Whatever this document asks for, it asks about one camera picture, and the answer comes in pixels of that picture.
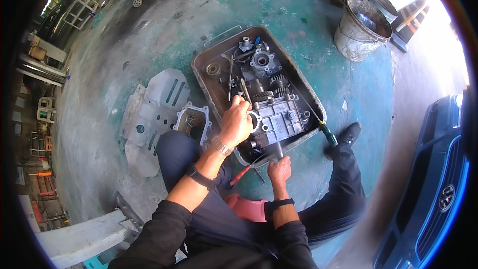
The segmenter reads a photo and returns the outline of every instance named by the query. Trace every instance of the concrete floor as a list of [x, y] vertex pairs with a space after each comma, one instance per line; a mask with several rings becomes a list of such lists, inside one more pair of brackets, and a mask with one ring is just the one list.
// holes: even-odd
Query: concrete floor
[[[408, 53], [387, 44], [363, 62], [351, 63], [333, 44], [342, 9], [329, 0], [143, 0], [140, 8], [133, 8], [132, 1], [111, 0], [75, 35], [66, 64], [71, 79], [57, 94], [53, 166], [71, 222], [110, 212], [116, 191], [143, 220], [151, 218], [167, 193], [160, 174], [137, 179], [128, 170], [126, 140], [118, 132], [129, 96], [139, 83], [147, 85], [160, 71], [175, 68], [188, 79], [190, 100], [205, 105], [190, 67], [191, 58], [204, 48], [201, 37], [211, 38], [238, 24], [265, 25], [314, 87], [329, 128], [338, 132], [357, 120], [363, 125], [354, 152], [366, 195], [371, 196], [360, 223], [365, 228], [315, 249], [314, 259], [324, 268], [342, 247], [332, 262], [342, 264], [352, 253], [360, 254], [357, 246], [363, 245], [357, 242], [363, 233], [370, 238], [370, 256], [400, 199], [424, 110], [446, 94], [442, 82], [428, 80], [440, 61], [423, 58], [432, 34], [426, 34], [426, 19]], [[456, 88], [446, 92], [456, 93]], [[325, 145], [325, 137], [318, 134], [289, 152], [293, 175], [288, 189], [297, 210], [327, 192], [332, 162], [322, 153]], [[265, 167], [259, 170], [267, 176]], [[392, 179], [397, 179], [396, 187], [389, 186]], [[269, 184], [262, 184], [252, 171], [238, 183], [237, 192], [250, 199], [272, 199]]]

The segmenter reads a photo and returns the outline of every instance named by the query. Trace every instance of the metal tray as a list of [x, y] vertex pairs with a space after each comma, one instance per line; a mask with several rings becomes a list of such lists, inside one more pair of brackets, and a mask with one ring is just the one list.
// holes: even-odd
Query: metal tray
[[[272, 35], [272, 33], [264, 26], [252, 26], [244, 30], [242, 30], [241, 26], [236, 26], [226, 30], [224, 33], [235, 28], [240, 28], [241, 31], [219, 41], [209, 48], [206, 48], [204, 51], [193, 57], [191, 62], [194, 75], [196, 76], [196, 79], [209, 103], [209, 107], [218, 123], [222, 123], [222, 115], [224, 114], [224, 111], [228, 110], [230, 107], [230, 102], [228, 101], [229, 61], [222, 57], [221, 54], [224, 53], [230, 56], [237, 47], [238, 42], [242, 41], [243, 37], [260, 37], [261, 40], [267, 42], [270, 47], [270, 51], [275, 53], [276, 58], [278, 58], [282, 65], [282, 70], [280, 73], [287, 76], [291, 83], [291, 89], [294, 90], [294, 93], [298, 93], [300, 97], [299, 101], [297, 101], [299, 107], [307, 110], [312, 108], [313, 110], [311, 110], [311, 113], [315, 113], [320, 120], [326, 123], [327, 115], [322, 103], [320, 103], [319, 98], [317, 98], [317, 95], [314, 93], [314, 90], [307, 82], [296, 63], [294, 63], [290, 55], [287, 54], [285, 49], [279, 44], [278, 40]], [[224, 33], [210, 39], [205, 43], [205, 45]], [[218, 79], [212, 79], [206, 74], [206, 66], [212, 62], [219, 63], [223, 69], [220, 74], [223, 83], [219, 83]], [[232, 70], [232, 77], [236, 76], [242, 78], [242, 73], [239, 67], [235, 65]], [[240, 91], [239, 87], [233, 88], [231, 95], [234, 96], [237, 94], [237, 91]], [[283, 152], [285, 153], [300, 145], [302, 142], [308, 140], [319, 131], [319, 120], [312, 115], [308, 123], [307, 131], [281, 141]], [[238, 146], [234, 149], [234, 154], [236, 155], [238, 161], [244, 166], [251, 164], [258, 157], [257, 153], [254, 154], [250, 152], [249, 149], [241, 146]], [[256, 163], [254, 163], [252, 167], [255, 168], [266, 164], [274, 157], [275, 156], [272, 153], [266, 154], [262, 157], [262, 159], [259, 159]]]

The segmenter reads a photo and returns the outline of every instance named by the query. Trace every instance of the black pants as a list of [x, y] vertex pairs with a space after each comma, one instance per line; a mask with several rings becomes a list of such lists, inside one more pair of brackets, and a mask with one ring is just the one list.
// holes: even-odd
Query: black pants
[[[188, 165], [199, 159], [202, 148], [186, 134], [174, 130], [161, 135], [157, 146], [161, 174], [166, 190], [170, 192], [184, 176]], [[331, 157], [334, 168], [328, 193], [313, 206], [299, 212], [311, 249], [352, 228], [365, 207], [361, 174], [352, 149], [339, 145], [332, 149]], [[221, 165], [218, 187], [230, 178], [230, 167]], [[215, 188], [194, 210], [185, 242], [189, 254], [224, 243], [261, 249], [272, 243], [272, 232], [272, 223], [256, 223], [237, 217]]]

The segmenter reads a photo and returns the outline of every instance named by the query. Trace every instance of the black wristband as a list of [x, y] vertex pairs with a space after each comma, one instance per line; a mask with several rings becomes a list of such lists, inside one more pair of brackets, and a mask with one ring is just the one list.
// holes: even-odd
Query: black wristband
[[205, 176], [201, 175], [201, 173], [198, 172], [194, 167], [194, 164], [191, 164], [188, 167], [186, 175], [192, 178], [198, 184], [205, 186], [209, 191], [214, 189], [214, 187], [216, 186], [216, 178], [211, 180], [210, 178], [206, 178]]
[[277, 210], [280, 206], [284, 206], [287, 204], [294, 205], [296, 202], [292, 198], [288, 198], [285, 200], [273, 200], [271, 202], [264, 203], [264, 215], [266, 221], [272, 221], [272, 212]]

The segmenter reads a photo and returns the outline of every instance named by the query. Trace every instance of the black sleeve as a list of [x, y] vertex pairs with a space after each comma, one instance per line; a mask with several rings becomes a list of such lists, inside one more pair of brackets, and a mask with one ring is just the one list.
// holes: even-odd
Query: black sleeve
[[284, 268], [318, 268], [312, 259], [305, 226], [291, 221], [275, 230], [275, 243], [279, 250], [279, 263]]
[[186, 237], [191, 212], [170, 201], [161, 201], [140, 236], [108, 269], [166, 268], [176, 262], [176, 250]]

